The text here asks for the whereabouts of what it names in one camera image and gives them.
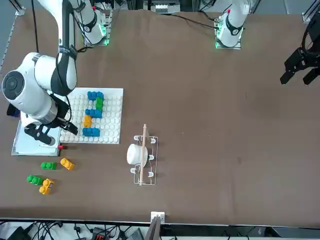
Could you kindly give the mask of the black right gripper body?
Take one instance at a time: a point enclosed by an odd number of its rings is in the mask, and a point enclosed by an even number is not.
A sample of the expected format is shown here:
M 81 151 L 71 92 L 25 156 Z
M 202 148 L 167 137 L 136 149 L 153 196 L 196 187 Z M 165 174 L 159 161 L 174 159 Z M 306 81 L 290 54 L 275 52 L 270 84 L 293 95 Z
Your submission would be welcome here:
M 57 108 L 57 114 L 56 117 L 54 118 L 53 122 L 54 123 L 64 123 L 67 122 L 66 115 L 69 111 L 69 105 L 59 97 L 57 97 L 54 94 L 50 94 L 50 97 L 55 103 L 55 106 Z

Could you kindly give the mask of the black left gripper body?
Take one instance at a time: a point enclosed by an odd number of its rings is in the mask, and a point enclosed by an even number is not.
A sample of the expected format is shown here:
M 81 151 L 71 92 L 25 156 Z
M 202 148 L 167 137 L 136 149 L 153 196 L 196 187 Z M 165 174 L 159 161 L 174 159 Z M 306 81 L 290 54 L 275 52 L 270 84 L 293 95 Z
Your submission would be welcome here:
M 311 47 L 306 47 L 306 38 L 309 36 Z M 304 61 L 307 66 L 315 66 L 320 59 L 320 18 L 313 17 L 303 34 Z

